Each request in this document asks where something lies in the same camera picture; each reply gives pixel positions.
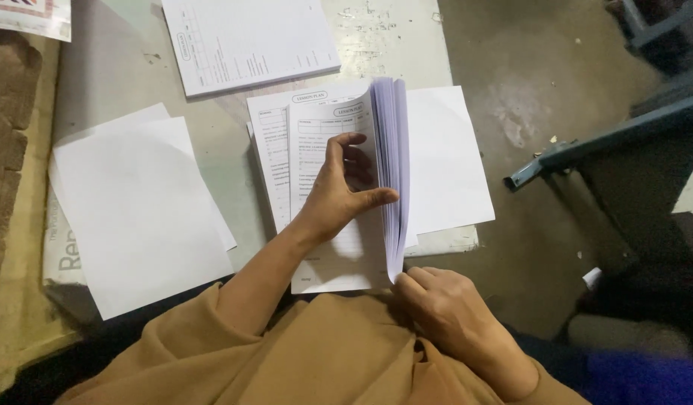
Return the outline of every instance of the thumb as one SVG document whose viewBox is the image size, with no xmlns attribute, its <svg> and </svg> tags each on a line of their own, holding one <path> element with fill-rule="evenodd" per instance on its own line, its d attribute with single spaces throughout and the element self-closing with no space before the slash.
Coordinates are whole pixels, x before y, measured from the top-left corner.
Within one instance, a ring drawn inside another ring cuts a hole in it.
<svg viewBox="0 0 693 405">
<path fill-rule="evenodd" d="M 387 187 L 357 192 L 355 196 L 359 200 L 359 205 L 357 207 L 359 213 L 363 213 L 386 204 L 395 203 L 399 200 L 399 193 L 395 189 Z"/>
</svg>

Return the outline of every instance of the printed form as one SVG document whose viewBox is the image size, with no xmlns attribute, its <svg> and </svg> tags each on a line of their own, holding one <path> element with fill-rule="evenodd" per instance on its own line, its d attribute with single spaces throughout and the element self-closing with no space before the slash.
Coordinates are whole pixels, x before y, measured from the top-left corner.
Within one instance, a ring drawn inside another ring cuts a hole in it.
<svg viewBox="0 0 693 405">
<path fill-rule="evenodd" d="M 287 91 L 246 100 L 277 233 L 283 231 L 292 220 L 289 196 L 287 106 L 290 103 L 335 105 L 347 102 L 369 91 L 369 84 L 368 80 L 351 81 L 347 84 L 327 84 L 322 87 Z"/>
<path fill-rule="evenodd" d="M 162 0 L 187 97 L 341 68 L 319 0 Z"/>
<path fill-rule="evenodd" d="M 289 106 L 291 219 L 304 206 L 324 164 L 328 139 L 345 132 L 365 134 L 367 141 L 357 147 L 377 161 L 370 92 L 339 104 Z M 370 210 L 309 253 L 292 278 L 292 294 L 386 288 L 390 284 L 382 212 Z"/>
</svg>

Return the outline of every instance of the white paper sheet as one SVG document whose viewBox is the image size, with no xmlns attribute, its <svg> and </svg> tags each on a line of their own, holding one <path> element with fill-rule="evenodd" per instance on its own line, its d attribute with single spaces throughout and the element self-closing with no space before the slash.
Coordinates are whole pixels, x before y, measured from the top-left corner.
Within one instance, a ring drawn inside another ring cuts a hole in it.
<svg viewBox="0 0 693 405">
<path fill-rule="evenodd" d="M 66 213 L 104 319 L 233 273 L 193 158 L 143 133 L 135 127 L 54 149 Z"/>
<path fill-rule="evenodd" d="M 319 0 L 162 0 L 188 97 L 341 67 Z"/>
<path fill-rule="evenodd" d="M 360 80 L 327 84 L 246 100 L 277 232 L 283 231 L 291 222 L 287 106 L 292 102 L 317 105 L 345 102 L 361 97 L 369 89 L 369 83 L 368 80 Z"/>
<path fill-rule="evenodd" d="M 338 104 L 289 106 L 291 219 L 304 206 L 324 164 L 328 139 L 354 131 L 367 136 L 359 147 L 376 162 L 370 93 Z M 371 210 L 309 253 L 292 278 L 292 293 L 386 288 L 386 264 L 382 212 Z"/>
<path fill-rule="evenodd" d="M 163 105 L 163 103 L 159 103 L 157 105 L 149 106 L 145 109 L 141 109 L 137 112 L 133 112 L 129 115 L 117 118 L 116 120 L 112 120 L 107 123 L 97 125 L 96 127 L 91 127 L 78 133 L 67 135 L 66 137 L 60 139 L 54 144 L 54 149 L 58 148 L 59 146 L 63 146 L 67 143 L 75 142 L 79 139 L 84 139 L 88 136 L 97 134 L 119 134 L 123 131 L 127 131 L 129 128 L 135 127 L 136 125 L 142 125 L 146 123 L 169 119 L 170 116 L 169 113 L 166 111 L 165 106 Z M 187 153 L 190 157 L 195 159 L 192 144 L 189 139 L 189 130 L 187 129 L 186 123 L 184 122 L 184 118 L 174 118 L 174 120 L 175 121 L 171 123 L 177 125 L 179 131 L 161 131 L 161 127 L 159 125 L 155 127 L 147 127 L 146 130 L 152 136 L 163 137 L 164 141 L 171 143 L 173 146 L 179 148 L 183 152 Z M 65 211 L 68 211 L 68 207 L 65 207 L 65 204 L 68 204 L 68 202 L 66 201 L 66 198 L 63 193 L 63 186 L 61 184 L 61 178 L 59 177 L 59 170 L 53 156 L 49 161 L 49 181 L 61 207 L 63 207 Z M 217 207 L 216 205 L 216 201 L 214 201 L 214 198 L 211 197 L 211 194 L 210 205 L 212 216 L 214 218 L 214 226 L 216 227 L 217 233 L 219 234 L 220 239 L 224 245 L 224 249 L 231 250 L 235 248 L 236 240 L 234 240 L 234 236 L 231 233 L 231 230 L 229 229 L 228 225 L 226 224 L 224 217 L 221 215 L 219 207 Z"/>
<path fill-rule="evenodd" d="M 426 234 L 495 219 L 461 87 L 407 92 L 409 229 Z"/>
</svg>

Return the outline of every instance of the brown sleeve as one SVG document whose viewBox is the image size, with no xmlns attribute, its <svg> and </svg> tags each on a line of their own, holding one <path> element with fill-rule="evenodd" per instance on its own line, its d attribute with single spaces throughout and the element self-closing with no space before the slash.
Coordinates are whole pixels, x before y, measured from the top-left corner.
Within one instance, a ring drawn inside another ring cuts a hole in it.
<svg viewBox="0 0 693 405">
<path fill-rule="evenodd" d="M 531 359 L 539 371 L 539 384 L 530 396 L 510 405 L 587 405 L 589 401 L 564 384 L 556 381 L 539 362 Z"/>
<path fill-rule="evenodd" d="M 66 391 L 57 403 L 164 363 L 261 342 L 261 337 L 242 334 L 221 321 L 216 313 L 219 287 L 220 283 L 214 284 L 198 297 L 154 318 L 135 344 L 99 375 Z"/>
</svg>

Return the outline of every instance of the table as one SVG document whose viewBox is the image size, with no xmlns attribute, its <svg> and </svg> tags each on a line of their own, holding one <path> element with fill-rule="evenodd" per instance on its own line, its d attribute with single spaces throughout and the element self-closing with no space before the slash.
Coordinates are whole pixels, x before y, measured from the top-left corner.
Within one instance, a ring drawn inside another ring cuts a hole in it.
<svg viewBox="0 0 693 405">
<path fill-rule="evenodd" d="M 161 5 L 152 1 L 73 3 L 73 42 L 62 49 L 54 141 L 159 102 L 172 117 L 183 115 L 202 177 L 238 243 L 229 251 L 235 270 L 274 234 L 246 130 L 247 97 L 372 76 L 403 78 L 410 89 L 452 85 L 436 0 L 324 0 L 341 73 L 187 100 Z M 471 225 L 420 235 L 419 246 L 406 255 L 477 246 Z"/>
</svg>

